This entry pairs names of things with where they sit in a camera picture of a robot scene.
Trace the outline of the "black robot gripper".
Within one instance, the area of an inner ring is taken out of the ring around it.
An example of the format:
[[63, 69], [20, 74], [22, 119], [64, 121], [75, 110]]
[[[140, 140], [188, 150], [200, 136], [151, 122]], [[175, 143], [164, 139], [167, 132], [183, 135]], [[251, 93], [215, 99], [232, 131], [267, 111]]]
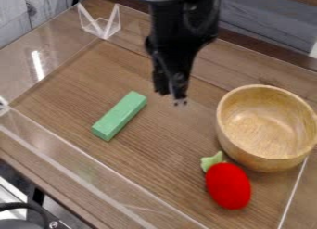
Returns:
[[[174, 105], [187, 105], [188, 78], [200, 48], [216, 39], [220, 0], [144, 0], [150, 6], [151, 32], [146, 47], [163, 68], [176, 72], [171, 80]], [[168, 79], [152, 71], [154, 90], [170, 94]]]

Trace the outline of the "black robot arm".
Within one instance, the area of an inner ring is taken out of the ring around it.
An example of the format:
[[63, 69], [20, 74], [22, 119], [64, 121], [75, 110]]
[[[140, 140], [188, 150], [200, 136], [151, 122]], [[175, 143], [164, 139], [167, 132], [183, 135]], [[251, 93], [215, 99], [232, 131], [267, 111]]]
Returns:
[[142, 0], [151, 28], [144, 48], [151, 57], [154, 90], [187, 104], [191, 67], [200, 49], [218, 37], [220, 0]]

